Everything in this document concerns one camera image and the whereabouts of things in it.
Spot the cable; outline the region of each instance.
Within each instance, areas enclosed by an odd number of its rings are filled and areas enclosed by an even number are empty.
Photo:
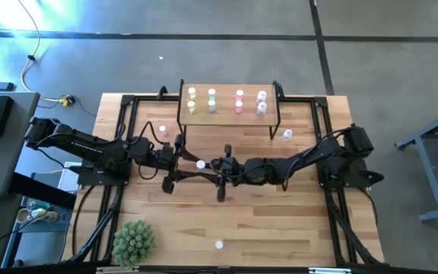
[[[169,144],[168,142],[162,142],[162,141],[158,140],[157,136],[155,135],[155,131],[154,131],[154,129],[153,129],[153,124],[152,124],[150,121],[147,121],[146,124],[143,126],[143,129],[141,130],[140,135],[138,136],[138,138],[137,138],[136,140],[134,140],[134,141],[131,141],[131,142],[129,143],[129,145],[134,145],[134,144],[136,144],[137,142],[139,142],[139,140],[140,140],[141,137],[143,136],[143,133],[144,133],[144,131],[146,130],[146,127],[147,127],[148,125],[150,125],[150,127],[151,127],[151,134],[153,134],[153,138],[155,139],[155,141],[157,141],[157,143],[159,143],[159,144],[161,144],[161,145],[168,145],[168,144]]]
[[[36,33],[38,34],[38,42],[36,43],[36,47],[35,50],[33,51],[33,53],[29,56],[27,56],[28,61],[25,64],[25,66],[23,67],[23,70],[21,71],[21,84],[23,84],[24,88],[27,89],[28,92],[31,92],[31,89],[28,88],[27,84],[24,82],[24,76],[27,74],[28,71],[28,65],[30,64],[30,61],[36,61],[35,59],[35,54],[37,54],[38,48],[40,47],[40,30],[38,30],[38,26],[37,23],[35,22],[35,20],[33,19],[33,16],[31,16],[30,12],[27,10],[27,8],[23,5],[23,3],[21,2],[21,0],[18,0],[18,2],[20,2],[21,7],[27,12],[28,17],[30,17],[31,21],[33,22],[33,25],[35,26],[36,29]],[[40,97],[40,99],[42,100],[47,100],[47,98],[44,97]]]
[[[155,168],[155,173],[153,173],[153,175],[151,175],[151,177],[143,177],[143,175],[141,175],[141,164],[138,165],[138,175],[143,179],[143,180],[151,180],[153,178],[155,178],[155,176],[157,176],[158,174],[158,167]]]
[[[50,160],[56,162],[57,164],[59,164],[63,169],[68,169],[68,167],[65,167],[64,164],[62,164],[62,162],[56,160],[55,158],[50,157],[50,156],[49,156],[47,153],[45,153],[43,150],[41,150],[41,149],[38,148],[37,151],[42,152],[43,155],[45,155],[48,159],[50,159]]]
[[[73,196],[69,196],[67,199],[65,199],[65,200],[63,200],[62,202],[60,202],[60,204],[69,201],[70,198],[72,198],[72,197],[73,197]],[[49,209],[46,209],[45,213],[43,213],[40,217],[44,216],[46,213],[48,213],[49,211],[51,211],[52,209],[54,209],[56,206],[58,206],[58,205],[52,205],[52,206],[50,206],[50,208],[49,208]],[[35,221],[35,219],[31,219],[31,220],[27,221],[26,224],[20,226],[18,229],[15,229],[15,230],[13,230],[13,231],[11,231],[11,232],[8,232],[8,233],[6,233],[6,234],[3,234],[2,236],[0,236],[0,240],[1,240],[2,238],[4,238],[4,237],[7,237],[8,235],[11,235],[11,234],[13,234],[13,233],[15,233],[15,232],[20,231],[21,229],[23,229],[24,227],[26,227],[28,224],[33,223],[33,221]]]
[[[79,98],[77,98],[77,97],[74,96],[74,95],[72,95],[72,97],[75,98],[75,100],[77,101],[77,103],[79,103],[79,105],[81,105],[81,108],[82,108],[83,111],[85,111],[87,114],[89,114],[89,115],[91,115],[91,116],[94,116],[94,117],[97,116],[96,114],[87,111],[87,110],[85,109],[85,107],[82,106],[81,100],[80,100]]]
[[[366,190],[364,190],[364,189],[362,189],[362,188],[360,188],[360,187],[358,187],[358,189],[359,189],[362,193],[364,193],[364,194],[370,199],[370,201],[371,201],[371,205],[373,206],[374,221],[375,221],[375,223],[376,223],[376,226],[378,226],[378,212],[376,211],[376,205],[374,204],[374,200],[373,200],[373,198],[371,197],[371,195],[370,195]]]
[[[84,193],[84,195],[82,196],[82,200],[77,207],[77,211],[75,212],[74,227],[72,228],[72,256],[75,255],[75,229],[77,227],[77,220],[79,219],[79,214],[81,213],[82,205],[84,204],[85,199],[89,196],[89,193],[94,187],[95,185],[90,186],[89,189]]]
[[[65,96],[66,95],[60,95],[58,98],[47,98],[48,99],[47,101],[55,102],[51,107],[40,106],[40,105],[37,105],[36,107],[41,107],[41,108],[45,108],[45,109],[52,109],[52,108],[56,107],[60,103],[60,100],[62,98],[64,98]]]
[[[232,165],[231,163],[225,161],[224,159],[212,159],[211,162],[209,162],[212,171],[214,171],[214,172],[215,172],[216,174],[218,174],[218,175],[221,175],[221,176],[223,176],[223,177],[228,177],[228,178],[239,178],[239,177],[241,177],[241,176],[243,176],[243,175],[245,175],[245,174],[247,174],[247,173],[249,173],[249,172],[251,172],[251,171],[257,169],[257,168],[264,167],[264,166],[271,166],[271,167],[274,167],[274,168],[278,171],[278,167],[275,166],[274,164],[272,164],[272,163],[263,163],[263,164],[259,164],[259,165],[255,166],[255,167],[251,167],[250,169],[245,170],[245,171],[243,171],[243,172],[240,173],[240,174],[230,175],[230,174],[224,174],[224,173],[222,173],[220,170],[216,170],[216,169],[213,167],[213,165],[212,165],[212,162],[213,162],[213,161],[219,161],[220,163],[221,163],[221,162],[222,162],[222,163],[227,163],[227,164],[229,164],[231,167],[232,167],[233,165]]]

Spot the floor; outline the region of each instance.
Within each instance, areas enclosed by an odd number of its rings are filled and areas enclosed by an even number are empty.
[[[28,85],[46,97],[73,94],[92,113],[103,92],[157,92],[162,85],[177,91],[181,78],[278,80],[287,94],[347,95],[354,122],[365,127],[375,146],[369,168],[386,177],[372,191],[386,262],[438,270],[438,221],[422,225],[417,218],[436,208],[418,152],[393,146],[438,116],[438,1],[24,2],[47,37],[36,55],[39,62],[27,74]],[[2,38],[2,31],[12,29],[30,32]],[[34,37],[32,30],[16,1],[0,0],[0,81],[14,82],[17,91],[24,91],[21,69],[37,41],[28,38]],[[97,33],[113,34],[103,40]],[[149,33],[254,36],[143,40],[141,34]],[[94,117],[79,107],[39,108],[36,115],[58,117],[85,132],[94,125]],[[77,160],[48,151],[60,161]],[[57,169],[27,149],[17,166],[22,174]]]

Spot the succulent plant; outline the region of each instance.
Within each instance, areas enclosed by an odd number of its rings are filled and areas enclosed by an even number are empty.
[[[151,225],[139,220],[127,222],[114,234],[113,256],[123,267],[132,267],[145,261],[156,247]]]

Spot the desk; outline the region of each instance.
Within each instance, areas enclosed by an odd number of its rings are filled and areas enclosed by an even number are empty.
[[[103,94],[94,135],[113,139],[121,97],[122,94]],[[327,98],[333,129],[349,126],[351,114],[347,98]],[[134,133],[140,132],[150,120],[155,128],[160,125],[168,128],[170,136],[160,137],[162,141],[173,142],[179,133],[176,113],[177,102],[140,102]],[[270,141],[268,129],[264,127],[194,126],[187,132],[187,149],[210,160],[223,155],[224,145],[231,144],[233,156],[244,162],[252,157],[287,157],[315,143],[309,106],[281,103],[280,130],[287,128],[294,132],[289,142],[282,141],[281,137]],[[150,130],[145,135],[150,138]],[[181,164],[180,169],[193,169],[193,166]],[[142,171],[145,177],[154,172],[147,168]],[[281,186],[272,185],[228,186],[224,203],[216,201],[214,185],[201,178],[181,181],[172,195],[166,194],[160,188],[165,174],[159,171],[153,180],[143,180],[134,166],[125,188],[118,230],[127,221],[144,219],[153,225],[157,235],[157,249],[142,265],[335,265],[324,192],[317,187],[314,166],[296,172],[287,192],[283,192]],[[81,202],[84,191],[80,191],[76,205]],[[95,228],[102,192],[103,187],[96,186],[83,204],[76,227],[77,248]],[[359,190],[346,189],[345,192],[352,228],[372,255],[382,261],[370,201]],[[343,254],[347,257],[345,237],[340,228],[339,231]],[[108,230],[103,232],[100,258],[106,249],[108,233]],[[67,235],[63,259],[71,256],[71,237]],[[217,240],[224,242],[222,250],[215,249]]]

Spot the plastic vial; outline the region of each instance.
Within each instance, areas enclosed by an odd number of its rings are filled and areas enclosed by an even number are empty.
[[[197,167],[198,171],[202,171],[205,168],[205,162],[203,160],[199,160],[197,163],[195,163],[195,166]]]
[[[190,100],[195,100],[196,92],[194,88],[189,88],[189,96],[190,96]]]
[[[244,95],[244,91],[237,90],[236,91],[236,100],[242,101],[243,100],[243,95]]]
[[[194,110],[195,110],[195,102],[194,102],[194,101],[189,101],[189,102],[187,103],[187,107],[189,107],[189,111],[190,111],[190,113],[194,113]]]
[[[216,100],[216,90],[211,88],[209,91],[209,100]]]
[[[222,243],[222,241],[217,241],[215,246],[217,249],[222,249],[224,247],[224,244]]]
[[[261,102],[258,104],[258,110],[256,111],[256,114],[260,116],[264,116],[266,114],[266,103]]]
[[[260,91],[258,93],[258,98],[256,99],[256,103],[259,104],[261,102],[266,102],[266,91]]]
[[[163,137],[168,137],[168,131],[167,131],[167,128],[165,126],[160,126],[158,129],[160,130],[161,135]]]
[[[294,132],[292,132],[292,130],[291,129],[287,129],[287,130],[285,130],[285,132],[283,133],[283,140],[284,141],[290,141],[290,138],[292,138],[292,134],[293,134]]]
[[[216,110],[216,101],[209,100],[209,112],[213,113]]]
[[[237,114],[241,114],[243,112],[243,102],[236,101],[236,111]]]

